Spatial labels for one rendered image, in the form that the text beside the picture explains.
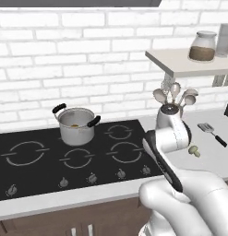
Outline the beige wooden spoon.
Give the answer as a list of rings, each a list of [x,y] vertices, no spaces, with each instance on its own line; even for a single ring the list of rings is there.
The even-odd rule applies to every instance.
[[[196,102],[196,97],[194,95],[186,95],[185,96],[185,103],[183,107],[187,105],[193,105]]]
[[[157,88],[153,91],[153,97],[156,101],[160,102],[161,104],[165,104],[167,101],[166,95],[160,88]]]
[[[170,88],[171,95],[172,95],[172,102],[175,102],[177,95],[180,93],[181,86],[179,83],[174,82]]]
[[[195,89],[193,89],[193,88],[187,89],[187,90],[183,93],[183,95],[182,95],[180,101],[178,101],[178,105],[181,104],[181,102],[183,101],[183,99],[184,99],[184,97],[185,97],[186,95],[198,96],[198,92],[197,92]]]

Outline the black hob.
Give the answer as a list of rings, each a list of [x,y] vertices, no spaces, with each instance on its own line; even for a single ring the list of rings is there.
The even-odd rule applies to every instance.
[[[0,201],[159,176],[161,170],[142,146],[144,135],[138,120],[99,124],[94,138],[78,147],[65,144],[57,128],[1,134]],[[117,176],[120,169],[124,179]],[[88,182],[92,173],[96,183]],[[60,188],[63,178],[68,186]],[[7,196],[12,184],[18,191]]]

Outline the beige wall shelf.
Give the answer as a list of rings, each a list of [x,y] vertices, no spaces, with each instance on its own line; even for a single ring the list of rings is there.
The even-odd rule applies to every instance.
[[[228,56],[194,62],[188,59],[187,49],[148,50],[145,55],[173,78],[228,75]]]

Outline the pale green mushroom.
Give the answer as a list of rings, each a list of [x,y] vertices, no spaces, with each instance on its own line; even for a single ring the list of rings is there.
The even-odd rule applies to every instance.
[[[188,153],[190,155],[194,155],[195,157],[199,158],[200,157],[200,153],[198,152],[198,147],[197,146],[191,146],[188,149]]]

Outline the glass jar with brown contents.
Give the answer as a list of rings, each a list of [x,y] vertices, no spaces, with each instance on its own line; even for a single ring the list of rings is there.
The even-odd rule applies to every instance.
[[[188,58],[197,62],[211,62],[215,56],[216,33],[200,30],[191,44]]]

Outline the brown cupboard door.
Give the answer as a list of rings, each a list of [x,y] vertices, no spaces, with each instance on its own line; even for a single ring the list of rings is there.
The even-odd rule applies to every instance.
[[[89,236],[90,224],[93,236],[138,236],[150,218],[150,210],[140,204],[138,197],[85,206],[84,213],[83,236]]]
[[[72,228],[83,236],[73,209],[0,220],[0,236],[72,236]]]

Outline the grey range hood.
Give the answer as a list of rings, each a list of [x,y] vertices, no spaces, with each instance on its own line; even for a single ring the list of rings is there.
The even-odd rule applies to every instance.
[[[162,0],[0,0],[0,7],[158,7]]]

